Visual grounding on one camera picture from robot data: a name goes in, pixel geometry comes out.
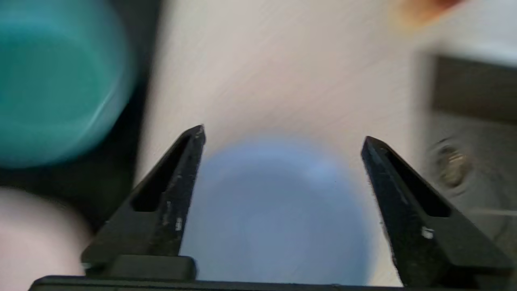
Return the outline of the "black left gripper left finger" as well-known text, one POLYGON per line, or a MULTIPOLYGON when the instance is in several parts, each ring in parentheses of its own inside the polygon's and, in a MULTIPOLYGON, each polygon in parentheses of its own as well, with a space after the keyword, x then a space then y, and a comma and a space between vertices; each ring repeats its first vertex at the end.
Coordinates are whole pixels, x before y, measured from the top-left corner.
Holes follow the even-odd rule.
POLYGON ((195 279, 179 252, 205 142, 203 125, 177 138, 82 253, 87 277, 195 279))

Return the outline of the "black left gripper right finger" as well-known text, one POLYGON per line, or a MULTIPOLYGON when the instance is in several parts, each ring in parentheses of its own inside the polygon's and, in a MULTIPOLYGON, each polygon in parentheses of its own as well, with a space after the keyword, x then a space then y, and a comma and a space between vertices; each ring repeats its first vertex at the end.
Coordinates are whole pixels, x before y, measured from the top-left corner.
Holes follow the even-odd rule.
POLYGON ((382 140, 361 158, 408 289, 509 289, 511 258, 382 140))

